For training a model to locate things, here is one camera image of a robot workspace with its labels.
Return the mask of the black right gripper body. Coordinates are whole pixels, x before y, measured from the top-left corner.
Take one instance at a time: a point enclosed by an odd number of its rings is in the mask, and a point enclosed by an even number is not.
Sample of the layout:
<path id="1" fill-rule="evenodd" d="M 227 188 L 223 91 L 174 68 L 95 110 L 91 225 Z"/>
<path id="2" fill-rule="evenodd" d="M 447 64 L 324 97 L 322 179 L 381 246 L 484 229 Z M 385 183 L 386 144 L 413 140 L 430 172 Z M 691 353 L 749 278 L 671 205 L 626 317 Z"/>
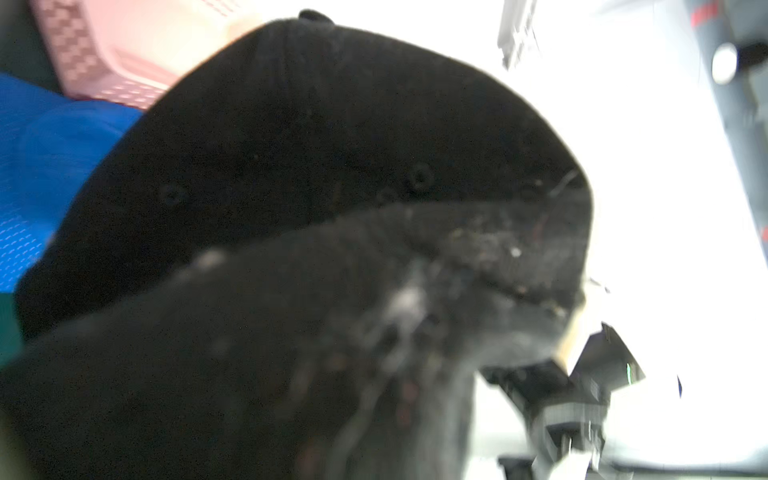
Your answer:
<path id="1" fill-rule="evenodd" d="M 567 374 L 550 360 L 527 367 L 486 368 L 485 380 L 498 386 L 522 414 L 535 456 L 531 460 L 505 454 L 498 463 L 508 479 L 546 479 L 568 454 L 589 454 L 578 479 L 631 479 L 603 454 L 605 423 L 612 393 L 645 378 L 618 332 L 603 324 L 586 341 Z"/>

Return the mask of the black baseball cap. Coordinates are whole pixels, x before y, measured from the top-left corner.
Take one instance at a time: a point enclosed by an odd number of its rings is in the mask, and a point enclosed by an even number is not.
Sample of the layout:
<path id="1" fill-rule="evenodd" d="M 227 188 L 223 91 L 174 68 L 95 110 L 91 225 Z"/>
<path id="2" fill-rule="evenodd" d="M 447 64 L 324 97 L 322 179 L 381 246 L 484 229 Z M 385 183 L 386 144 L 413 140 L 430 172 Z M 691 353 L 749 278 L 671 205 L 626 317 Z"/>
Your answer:
<path id="1" fill-rule="evenodd" d="M 476 375 L 555 356 L 593 194 L 495 78 L 314 12 L 149 109 L 16 294 L 22 479 L 460 479 Z"/>

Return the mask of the blue baseball cap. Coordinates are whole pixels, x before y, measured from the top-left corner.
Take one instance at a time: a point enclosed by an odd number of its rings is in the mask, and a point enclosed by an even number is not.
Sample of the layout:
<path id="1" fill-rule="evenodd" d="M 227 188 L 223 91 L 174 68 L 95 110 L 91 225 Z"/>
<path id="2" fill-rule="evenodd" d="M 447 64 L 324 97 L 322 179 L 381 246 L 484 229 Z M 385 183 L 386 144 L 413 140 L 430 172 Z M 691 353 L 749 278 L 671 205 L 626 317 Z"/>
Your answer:
<path id="1" fill-rule="evenodd" d="M 1 290 L 15 290 L 139 110 L 1 77 Z"/>

